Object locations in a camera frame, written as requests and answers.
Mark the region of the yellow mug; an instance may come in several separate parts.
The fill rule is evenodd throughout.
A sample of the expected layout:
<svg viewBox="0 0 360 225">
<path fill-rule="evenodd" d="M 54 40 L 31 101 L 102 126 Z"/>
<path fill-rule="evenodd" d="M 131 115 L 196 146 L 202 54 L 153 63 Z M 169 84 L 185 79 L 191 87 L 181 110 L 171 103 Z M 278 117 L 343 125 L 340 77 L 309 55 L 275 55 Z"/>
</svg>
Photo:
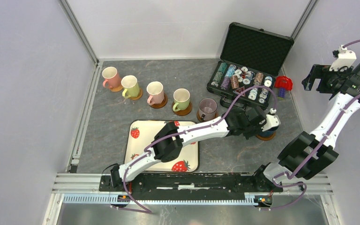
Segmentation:
<svg viewBox="0 0 360 225">
<path fill-rule="evenodd" d="M 138 80 L 134 75 L 127 75 L 122 78 L 121 85 L 124 88 L 122 96 L 124 98 L 136 97 L 139 93 Z"/>
</svg>

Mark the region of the light green mug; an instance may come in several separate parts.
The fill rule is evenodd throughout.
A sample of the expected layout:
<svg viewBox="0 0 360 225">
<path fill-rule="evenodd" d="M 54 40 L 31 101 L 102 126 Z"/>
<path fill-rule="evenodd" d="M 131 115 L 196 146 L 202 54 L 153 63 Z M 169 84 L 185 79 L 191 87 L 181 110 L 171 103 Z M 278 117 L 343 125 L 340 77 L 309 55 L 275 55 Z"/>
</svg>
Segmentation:
<svg viewBox="0 0 360 225">
<path fill-rule="evenodd" d="M 174 105 L 172 110 L 174 112 L 186 110 L 190 103 L 190 92 L 187 89 L 177 89 L 173 93 Z"/>
</svg>

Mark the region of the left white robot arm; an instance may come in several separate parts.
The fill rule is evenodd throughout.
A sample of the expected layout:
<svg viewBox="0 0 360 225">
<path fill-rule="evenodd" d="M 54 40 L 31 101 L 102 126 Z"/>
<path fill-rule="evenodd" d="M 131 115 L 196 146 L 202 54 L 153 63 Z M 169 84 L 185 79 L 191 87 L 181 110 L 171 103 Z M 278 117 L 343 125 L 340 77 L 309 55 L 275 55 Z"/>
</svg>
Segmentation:
<svg viewBox="0 0 360 225">
<path fill-rule="evenodd" d="M 248 139 L 271 129 L 269 123 L 269 115 L 260 107 L 248 111 L 235 107 L 213 120 L 186 126 L 168 122 L 149 144 L 136 145 L 141 154 L 128 163 L 112 166 L 110 184 L 117 191 L 123 191 L 130 181 L 151 166 L 176 160 L 181 150 L 191 143 L 237 135 L 243 135 Z"/>
</svg>

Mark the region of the light cork coaster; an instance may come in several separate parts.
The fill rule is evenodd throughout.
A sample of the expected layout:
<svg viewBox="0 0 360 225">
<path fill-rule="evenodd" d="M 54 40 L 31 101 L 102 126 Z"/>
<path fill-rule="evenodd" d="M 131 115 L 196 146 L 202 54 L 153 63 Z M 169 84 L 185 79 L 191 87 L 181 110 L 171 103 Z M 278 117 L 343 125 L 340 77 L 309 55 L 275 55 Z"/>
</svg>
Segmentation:
<svg viewBox="0 0 360 225">
<path fill-rule="evenodd" d="M 123 90 L 123 86 L 119 85 L 118 87 L 110 87 L 109 90 L 112 92 L 119 92 Z"/>
</svg>

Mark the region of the pale pink mug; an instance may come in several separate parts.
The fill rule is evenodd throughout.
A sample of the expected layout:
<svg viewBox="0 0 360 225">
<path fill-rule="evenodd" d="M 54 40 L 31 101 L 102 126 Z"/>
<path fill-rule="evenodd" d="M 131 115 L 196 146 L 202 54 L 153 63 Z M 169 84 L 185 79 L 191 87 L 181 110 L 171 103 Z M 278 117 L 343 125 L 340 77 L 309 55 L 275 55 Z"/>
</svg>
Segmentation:
<svg viewBox="0 0 360 225">
<path fill-rule="evenodd" d="M 164 101 L 164 87 L 161 82 L 150 82 L 147 85 L 146 91 L 149 95 L 147 99 L 148 105 L 157 105 L 161 104 Z"/>
</svg>

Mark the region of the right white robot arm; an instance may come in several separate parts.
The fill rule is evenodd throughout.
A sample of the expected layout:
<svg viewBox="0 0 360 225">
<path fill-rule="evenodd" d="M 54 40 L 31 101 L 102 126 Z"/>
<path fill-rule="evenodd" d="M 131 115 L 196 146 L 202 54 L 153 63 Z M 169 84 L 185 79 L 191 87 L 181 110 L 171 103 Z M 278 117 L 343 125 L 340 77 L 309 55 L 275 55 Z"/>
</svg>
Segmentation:
<svg viewBox="0 0 360 225">
<path fill-rule="evenodd" d="M 262 173 L 252 178 L 252 186 L 264 191 L 271 182 L 279 185 L 285 178 L 308 180 L 333 163 L 338 153 L 336 141 L 350 117 L 360 109 L 360 63 L 356 67 L 314 64 L 302 81 L 311 90 L 316 79 L 317 91 L 331 94 L 329 109 L 322 122 L 310 133 L 303 131 L 281 151 L 279 162 L 264 166 Z"/>
</svg>

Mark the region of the small light wooden coaster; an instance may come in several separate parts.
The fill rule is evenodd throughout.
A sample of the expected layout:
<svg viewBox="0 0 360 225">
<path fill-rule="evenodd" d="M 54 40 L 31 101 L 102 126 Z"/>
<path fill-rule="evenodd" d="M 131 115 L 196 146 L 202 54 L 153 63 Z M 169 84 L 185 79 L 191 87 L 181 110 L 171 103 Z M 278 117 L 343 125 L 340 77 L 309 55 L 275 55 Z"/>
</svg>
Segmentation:
<svg viewBox="0 0 360 225">
<path fill-rule="evenodd" d="M 140 88 L 138 95 L 137 95 L 136 97 L 130 97 L 129 99 L 131 99 L 131 100 L 138 100 L 138 99 L 140 99 L 142 96 L 143 96 L 143 90 Z"/>
</svg>

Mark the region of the purple mug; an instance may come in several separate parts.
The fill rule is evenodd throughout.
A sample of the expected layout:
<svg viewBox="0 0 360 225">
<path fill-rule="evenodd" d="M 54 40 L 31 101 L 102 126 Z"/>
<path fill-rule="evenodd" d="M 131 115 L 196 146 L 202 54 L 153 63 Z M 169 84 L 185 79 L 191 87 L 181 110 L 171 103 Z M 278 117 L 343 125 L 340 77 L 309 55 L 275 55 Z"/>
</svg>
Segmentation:
<svg viewBox="0 0 360 225">
<path fill-rule="evenodd" d="M 214 113 L 217 112 L 218 104 L 212 98 L 204 98 L 199 103 L 198 113 Z"/>
</svg>

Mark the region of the dark blue mug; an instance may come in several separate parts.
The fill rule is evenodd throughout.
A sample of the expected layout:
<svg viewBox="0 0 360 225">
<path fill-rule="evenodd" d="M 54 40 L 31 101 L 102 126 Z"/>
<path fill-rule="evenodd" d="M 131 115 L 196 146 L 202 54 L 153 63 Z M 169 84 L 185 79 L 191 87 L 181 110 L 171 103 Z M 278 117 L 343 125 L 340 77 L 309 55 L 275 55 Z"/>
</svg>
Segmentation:
<svg viewBox="0 0 360 225">
<path fill-rule="evenodd" d="M 262 138 L 269 138 L 271 136 L 273 136 L 275 134 L 275 130 L 271 131 L 271 130 L 267 130 L 267 131 L 262 131 L 260 133 L 257 134 L 257 136 L 262 137 Z"/>
</svg>

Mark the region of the dark wooden coaster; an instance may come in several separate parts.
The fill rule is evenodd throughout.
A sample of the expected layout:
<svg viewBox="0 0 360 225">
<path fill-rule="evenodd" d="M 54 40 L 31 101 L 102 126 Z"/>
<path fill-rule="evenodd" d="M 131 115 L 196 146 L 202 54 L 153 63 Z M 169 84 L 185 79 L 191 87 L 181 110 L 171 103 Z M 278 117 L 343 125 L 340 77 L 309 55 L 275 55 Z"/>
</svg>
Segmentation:
<svg viewBox="0 0 360 225">
<path fill-rule="evenodd" d="M 218 116 L 218 112 L 213 113 L 197 113 L 197 119 L 200 122 L 206 122 L 215 119 Z"/>
<path fill-rule="evenodd" d="M 186 115 L 190 114 L 192 111 L 192 108 L 193 108 L 192 103 L 190 102 L 188 107 L 185 110 L 174 111 L 174 105 L 175 105 L 175 102 L 172 103 L 172 111 L 174 114 L 176 114 L 178 116 L 186 116 Z"/>
<path fill-rule="evenodd" d="M 166 94 L 164 94 L 164 100 L 160 104 L 153 104 L 153 105 L 150 105 L 150 107 L 152 107 L 154 109 L 163 108 L 167 104 L 167 101 L 168 101 L 168 97 Z"/>
<path fill-rule="evenodd" d="M 262 141 L 270 141 L 275 137 L 275 135 L 276 135 L 276 133 L 274 132 L 269 136 L 256 135 L 256 138 L 258 138 L 259 140 L 262 140 Z"/>
</svg>

